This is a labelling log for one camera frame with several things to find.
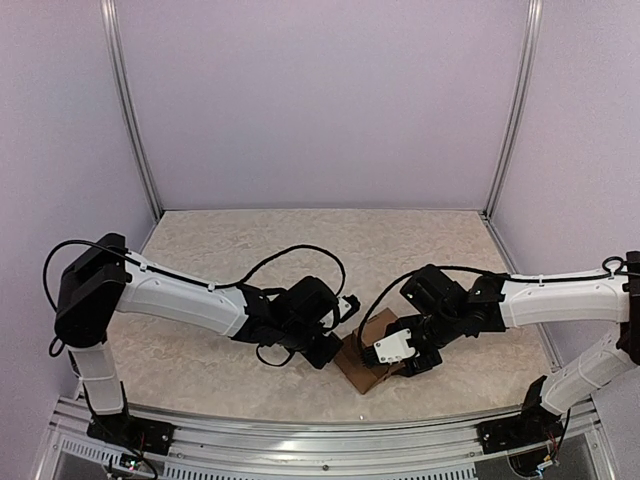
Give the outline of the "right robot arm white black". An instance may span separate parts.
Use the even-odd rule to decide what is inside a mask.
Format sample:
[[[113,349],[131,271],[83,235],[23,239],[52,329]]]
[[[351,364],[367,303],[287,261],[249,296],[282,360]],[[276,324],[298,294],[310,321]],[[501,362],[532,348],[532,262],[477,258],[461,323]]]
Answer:
[[[576,402],[639,365],[639,254],[608,257],[594,271],[525,277],[477,270],[470,289],[453,266],[428,264],[400,293],[416,309],[400,319],[392,358],[414,375],[441,362],[440,349],[460,337],[544,323],[603,321],[613,329],[558,372],[533,383],[511,433],[535,442]]]

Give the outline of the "brown cardboard box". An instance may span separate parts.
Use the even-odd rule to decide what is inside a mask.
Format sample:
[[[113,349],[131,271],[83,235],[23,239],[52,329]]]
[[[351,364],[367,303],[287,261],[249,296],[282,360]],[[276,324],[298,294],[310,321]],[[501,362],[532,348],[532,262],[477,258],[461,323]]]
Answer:
[[[402,363],[373,363],[377,359],[373,344],[385,336],[386,328],[397,319],[398,316],[389,308],[369,318],[362,333],[362,351],[358,347],[358,328],[342,339],[342,348],[333,363],[361,395],[366,395],[403,368]]]

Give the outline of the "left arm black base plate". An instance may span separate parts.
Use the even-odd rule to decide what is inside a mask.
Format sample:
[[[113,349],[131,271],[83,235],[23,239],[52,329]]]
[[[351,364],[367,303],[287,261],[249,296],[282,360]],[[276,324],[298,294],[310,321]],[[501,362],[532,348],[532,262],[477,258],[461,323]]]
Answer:
[[[176,427],[168,422],[126,413],[94,415],[87,429],[90,438],[138,452],[161,456],[169,453]]]

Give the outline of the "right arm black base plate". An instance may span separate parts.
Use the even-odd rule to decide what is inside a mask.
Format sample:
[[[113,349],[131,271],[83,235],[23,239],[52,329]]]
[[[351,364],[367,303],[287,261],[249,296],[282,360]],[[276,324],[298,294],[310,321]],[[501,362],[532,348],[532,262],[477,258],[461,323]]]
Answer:
[[[563,432],[562,423],[557,420],[525,420],[521,415],[481,422],[476,426],[484,454],[517,449],[551,437],[559,438]]]

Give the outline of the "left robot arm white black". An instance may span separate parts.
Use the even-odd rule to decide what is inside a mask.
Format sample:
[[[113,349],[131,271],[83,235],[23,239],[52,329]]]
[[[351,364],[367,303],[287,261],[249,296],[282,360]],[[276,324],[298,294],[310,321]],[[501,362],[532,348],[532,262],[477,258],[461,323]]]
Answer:
[[[354,296],[306,276],[289,288],[258,288],[246,278],[228,284],[206,281],[149,261],[109,233],[96,242],[71,239],[53,248],[82,246],[62,272],[56,296],[54,340],[75,361],[95,423],[121,445],[140,434],[128,412],[108,344],[113,315],[145,314],[203,328],[258,349],[274,345],[302,355],[322,369],[342,346],[335,331],[359,309]]]

